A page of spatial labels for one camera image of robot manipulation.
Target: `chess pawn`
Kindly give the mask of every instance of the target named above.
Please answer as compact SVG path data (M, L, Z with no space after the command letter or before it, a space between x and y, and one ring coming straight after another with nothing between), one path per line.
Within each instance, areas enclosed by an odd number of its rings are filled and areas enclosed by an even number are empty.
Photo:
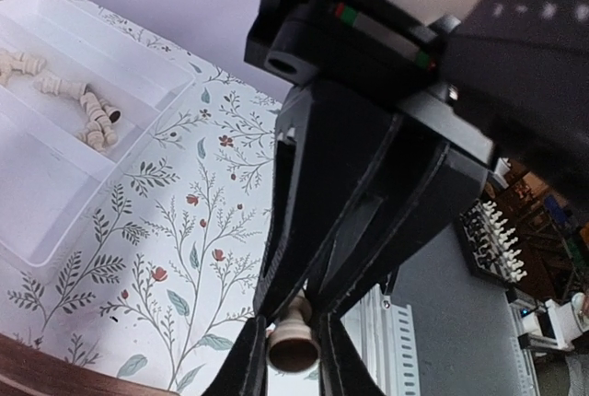
M501 217L501 215L503 215L503 212L501 210L492 214L490 219L491 224L495 223Z
M86 111L88 119L91 122L97 122L100 125L107 145L115 145L117 141L119 141L119 137L112 129L112 122L107 116L107 113L102 109L96 95L92 92L87 92L80 98L80 104Z
M14 71L32 76L38 74L47 64L44 58L29 53L9 52L6 49L0 49L0 62L9 63Z
M89 122L86 124L86 128L75 135L80 141L86 143L97 152L104 152L104 134L102 128L97 122Z
M114 106L112 106L107 100L100 99L98 101L102 109L106 112L109 117L110 122L116 123L121 117L121 111Z
M86 83L67 81L57 76L40 78L33 83L33 87L43 94L66 96L77 100L80 100L87 90Z
M8 61L0 61L0 86L6 87L12 76L12 65Z
M505 260L513 260L517 255L519 255L522 251L521 250L508 250L508 251L504 251L501 256L502 258L504 258Z
M518 272L512 272L510 274L510 277L514 280L515 283L519 283L524 276L527 276L527 272L526 271L523 271L523 272L522 271L519 271L519 273Z
M510 260L510 261L506 261L505 265L507 267L509 267L510 269L512 269L513 271L518 270L520 267L524 266L524 262L523 261L518 261L518 260Z
M495 222L495 223L492 223L492 224L493 224L493 227L499 228L499 227L503 227L506 223L507 223L507 218L502 219L501 221Z
M512 246L513 246L513 245L514 245L514 244L515 244L517 241L519 241L519 238L518 238L518 237L515 237L515 238L513 238L513 239L510 239L510 240L509 240L509 241L507 241L507 242L504 242L504 243L503 243L503 246L504 246L506 249L509 249L509 248L510 248L510 247L512 247Z
M312 367L319 358L319 345L307 325L311 305L299 291L280 315L268 338L268 363L277 370L297 373Z

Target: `table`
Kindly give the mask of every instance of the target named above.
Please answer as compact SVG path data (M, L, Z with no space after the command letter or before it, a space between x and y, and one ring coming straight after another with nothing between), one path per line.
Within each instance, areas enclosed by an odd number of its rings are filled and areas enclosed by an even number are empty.
M197 83L109 186L114 203L95 213L50 284L0 262L0 332L81 367L200 394L252 315L280 106L104 7L69 1L191 70ZM318 392L316 370L269 376L276 394Z

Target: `clear plastic tray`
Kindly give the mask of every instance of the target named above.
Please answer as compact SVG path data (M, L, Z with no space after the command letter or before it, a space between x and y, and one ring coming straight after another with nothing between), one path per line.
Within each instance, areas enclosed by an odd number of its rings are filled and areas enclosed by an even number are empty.
M190 90L190 72L65 0L0 3L0 48L44 57L39 76L0 87L0 255L49 281L113 182ZM104 155L78 141L87 117L32 82L52 72L87 82L121 109Z

